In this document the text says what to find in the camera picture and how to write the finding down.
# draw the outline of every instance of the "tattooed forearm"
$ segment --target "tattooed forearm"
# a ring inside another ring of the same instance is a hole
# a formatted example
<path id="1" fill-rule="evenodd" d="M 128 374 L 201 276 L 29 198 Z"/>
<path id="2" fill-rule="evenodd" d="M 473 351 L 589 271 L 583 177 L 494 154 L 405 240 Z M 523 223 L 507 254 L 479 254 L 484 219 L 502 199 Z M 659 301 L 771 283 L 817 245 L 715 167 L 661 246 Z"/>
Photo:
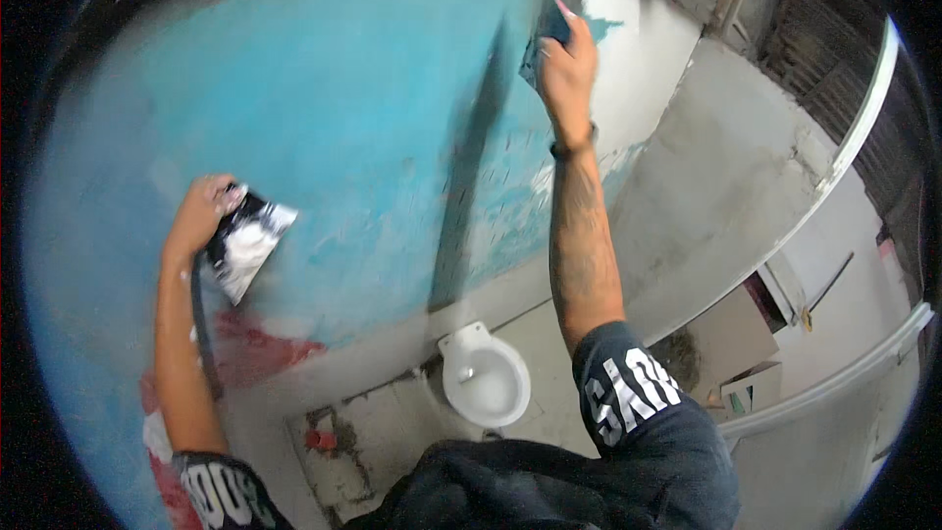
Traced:
<path id="1" fill-rule="evenodd" d="M 549 277 L 559 326 L 570 352 L 594 327 L 625 319 L 592 148 L 556 165 Z"/>

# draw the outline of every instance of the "blue wall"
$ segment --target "blue wall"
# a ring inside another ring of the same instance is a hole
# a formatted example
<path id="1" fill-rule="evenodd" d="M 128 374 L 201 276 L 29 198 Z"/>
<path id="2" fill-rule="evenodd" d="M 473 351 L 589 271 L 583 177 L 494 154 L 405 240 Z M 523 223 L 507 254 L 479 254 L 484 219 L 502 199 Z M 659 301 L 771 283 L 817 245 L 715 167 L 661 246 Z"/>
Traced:
<path id="1" fill-rule="evenodd" d="M 67 83 L 27 193 L 29 319 L 70 441 L 125 524 L 167 524 L 137 380 L 152 358 L 160 246 L 188 181 L 233 172 L 300 209 L 250 290 L 253 310 L 310 324 L 328 348 L 422 311 L 453 145 L 502 29 L 492 72 L 506 98 L 457 284 L 521 265 L 548 238 L 530 181 L 550 163 L 550 126 L 516 75 L 539 1 L 177 1 Z"/>

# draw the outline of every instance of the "hand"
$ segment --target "hand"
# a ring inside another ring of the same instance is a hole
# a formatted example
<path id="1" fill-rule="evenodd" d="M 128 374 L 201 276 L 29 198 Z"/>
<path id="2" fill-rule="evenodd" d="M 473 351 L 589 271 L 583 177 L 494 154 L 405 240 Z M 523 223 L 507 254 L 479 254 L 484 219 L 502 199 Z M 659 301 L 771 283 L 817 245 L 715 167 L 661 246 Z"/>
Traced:
<path id="1" fill-rule="evenodd" d="M 190 183 L 164 242 L 165 263 L 192 262 L 193 256 L 213 237 L 219 219 L 235 211 L 242 202 L 245 189 L 226 192 L 226 187 L 235 181 L 231 174 L 207 174 Z"/>
<path id="2" fill-rule="evenodd" d="M 556 127 L 563 147 L 576 149 L 592 138 L 589 97 L 595 82 L 598 53 L 585 19 L 577 17 L 561 0 L 559 10 L 569 23 L 572 36 L 565 48 L 559 41 L 544 37 L 540 96 Z"/>

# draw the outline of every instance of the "sleeve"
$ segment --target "sleeve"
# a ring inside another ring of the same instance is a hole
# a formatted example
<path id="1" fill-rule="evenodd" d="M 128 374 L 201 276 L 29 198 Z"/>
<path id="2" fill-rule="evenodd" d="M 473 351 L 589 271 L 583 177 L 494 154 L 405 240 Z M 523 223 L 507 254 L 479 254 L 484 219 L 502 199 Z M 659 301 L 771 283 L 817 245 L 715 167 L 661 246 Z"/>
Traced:
<path id="1" fill-rule="evenodd" d="M 738 483 L 720 430 L 624 322 L 596 327 L 579 343 L 573 376 L 603 460 L 635 481 L 620 492 L 635 493 L 668 527 L 732 527 Z"/>
<path id="2" fill-rule="evenodd" d="M 173 465 L 204 528 L 291 530 L 245 462 L 225 454 L 180 452 Z"/>

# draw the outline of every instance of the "white toilet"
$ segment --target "white toilet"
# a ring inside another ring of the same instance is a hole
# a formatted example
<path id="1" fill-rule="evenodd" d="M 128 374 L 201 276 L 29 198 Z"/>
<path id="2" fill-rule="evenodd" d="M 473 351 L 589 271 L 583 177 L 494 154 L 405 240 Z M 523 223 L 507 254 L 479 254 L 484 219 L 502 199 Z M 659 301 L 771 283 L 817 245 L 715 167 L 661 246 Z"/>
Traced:
<path id="1" fill-rule="evenodd" d="M 441 338 L 438 349 L 445 397 L 465 420 L 497 428 L 520 419 L 529 403 L 529 371 L 512 346 L 475 322 Z"/>

